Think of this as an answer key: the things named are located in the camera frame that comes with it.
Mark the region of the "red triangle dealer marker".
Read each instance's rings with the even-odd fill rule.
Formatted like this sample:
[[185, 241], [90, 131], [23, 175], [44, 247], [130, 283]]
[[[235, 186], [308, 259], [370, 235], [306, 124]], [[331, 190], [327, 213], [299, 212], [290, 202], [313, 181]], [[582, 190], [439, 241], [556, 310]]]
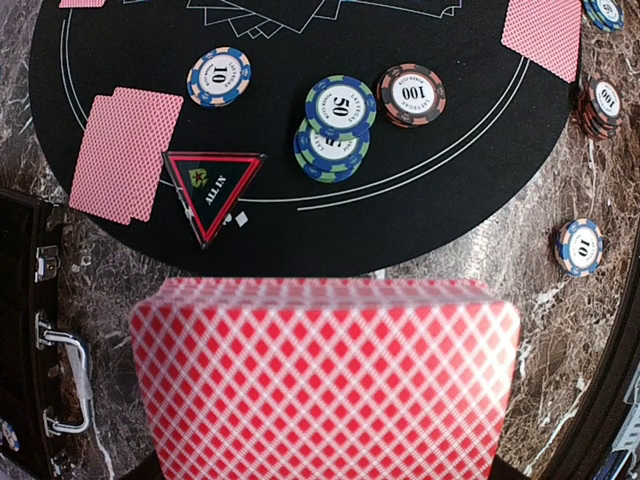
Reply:
[[207, 249], [267, 156], [260, 153], [167, 151], [164, 165], [185, 216]]

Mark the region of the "red playing card deck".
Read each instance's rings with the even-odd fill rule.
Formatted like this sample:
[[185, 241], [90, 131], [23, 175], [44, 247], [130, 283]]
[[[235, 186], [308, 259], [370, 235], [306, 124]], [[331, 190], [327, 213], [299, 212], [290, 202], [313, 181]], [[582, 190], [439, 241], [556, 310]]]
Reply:
[[171, 278], [130, 332], [168, 479], [485, 479], [520, 322], [474, 280]]

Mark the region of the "blue white chip mat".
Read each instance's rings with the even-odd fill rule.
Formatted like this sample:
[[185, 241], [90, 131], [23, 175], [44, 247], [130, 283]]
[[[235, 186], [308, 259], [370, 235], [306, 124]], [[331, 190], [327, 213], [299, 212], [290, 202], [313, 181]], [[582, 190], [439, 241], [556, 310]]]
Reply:
[[219, 46], [194, 63], [187, 73], [186, 87], [196, 104], [221, 108], [244, 93], [251, 76], [251, 63], [242, 51]]

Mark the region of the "dealt red card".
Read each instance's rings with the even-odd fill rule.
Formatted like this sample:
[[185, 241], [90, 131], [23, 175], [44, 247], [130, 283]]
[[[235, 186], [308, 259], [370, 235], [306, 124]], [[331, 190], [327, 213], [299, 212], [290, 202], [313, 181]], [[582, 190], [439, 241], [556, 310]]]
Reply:
[[101, 8], [106, 0], [61, 0], [58, 7], [60, 9], [73, 8]]
[[117, 87], [94, 98], [78, 154], [69, 206], [118, 224], [150, 220], [162, 154], [184, 99]]

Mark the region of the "blue white chip stack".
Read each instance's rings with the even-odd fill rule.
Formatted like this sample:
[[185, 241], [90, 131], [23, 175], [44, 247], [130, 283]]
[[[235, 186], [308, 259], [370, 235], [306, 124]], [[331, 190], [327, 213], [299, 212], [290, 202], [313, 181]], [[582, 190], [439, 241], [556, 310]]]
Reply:
[[554, 254], [560, 268], [574, 278], [593, 274], [603, 256], [603, 237], [589, 218], [565, 223], [554, 241]]

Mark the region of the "dealt red cards front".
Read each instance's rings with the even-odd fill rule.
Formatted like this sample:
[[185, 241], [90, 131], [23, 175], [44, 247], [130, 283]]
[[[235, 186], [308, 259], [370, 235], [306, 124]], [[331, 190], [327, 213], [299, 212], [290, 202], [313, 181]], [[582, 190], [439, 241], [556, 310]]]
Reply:
[[578, 0], [510, 0], [501, 43], [572, 83], [577, 77], [581, 17]]

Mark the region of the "red white chip stack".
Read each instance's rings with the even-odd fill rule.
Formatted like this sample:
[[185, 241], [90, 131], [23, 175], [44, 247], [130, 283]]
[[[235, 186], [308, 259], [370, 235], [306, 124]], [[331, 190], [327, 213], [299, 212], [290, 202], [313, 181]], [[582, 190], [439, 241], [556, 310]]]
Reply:
[[578, 126], [592, 140], [614, 138], [622, 125], [623, 108], [618, 89], [602, 74], [594, 74], [578, 96]]

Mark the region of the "blue green chip stack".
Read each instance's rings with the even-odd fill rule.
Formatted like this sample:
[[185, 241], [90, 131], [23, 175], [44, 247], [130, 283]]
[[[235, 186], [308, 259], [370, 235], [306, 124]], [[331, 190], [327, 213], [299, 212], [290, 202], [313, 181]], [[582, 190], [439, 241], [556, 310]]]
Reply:
[[624, 13], [615, 0], [583, 0], [584, 11], [592, 24], [604, 32], [612, 33], [624, 27]]

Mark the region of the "round black poker mat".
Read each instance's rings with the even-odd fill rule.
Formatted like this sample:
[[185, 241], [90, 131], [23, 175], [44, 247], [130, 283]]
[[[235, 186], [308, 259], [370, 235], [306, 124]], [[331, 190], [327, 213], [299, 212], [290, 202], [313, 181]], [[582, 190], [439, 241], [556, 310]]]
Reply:
[[[503, 1], [109, 1], [42, 4], [30, 57], [40, 145], [69, 188], [95, 96], [116, 87], [186, 94], [198, 57], [244, 52], [247, 91], [205, 109], [186, 100], [175, 150], [266, 157], [239, 200], [248, 217], [200, 247], [174, 189], [160, 186], [144, 223], [101, 227], [169, 265], [216, 276], [347, 276], [395, 265], [475, 227], [547, 159], [570, 111], [569, 84], [501, 42]], [[308, 178], [293, 154], [311, 87], [331, 74], [374, 85], [399, 63], [443, 81], [434, 122], [378, 117], [359, 170], [336, 185]]]

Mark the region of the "black poker chip case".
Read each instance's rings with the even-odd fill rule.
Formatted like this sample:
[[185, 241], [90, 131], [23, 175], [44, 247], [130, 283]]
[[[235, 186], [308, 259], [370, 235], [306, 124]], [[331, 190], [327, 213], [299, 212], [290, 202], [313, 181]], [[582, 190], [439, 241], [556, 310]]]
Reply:
[[37, 479], [70, 468], [67, 439], [91, 425], [89, 352], [58, 325], [62, 228], [54, 205], [1, 192], [1, 421], [20, 450], [1, 444], [9, 460]]

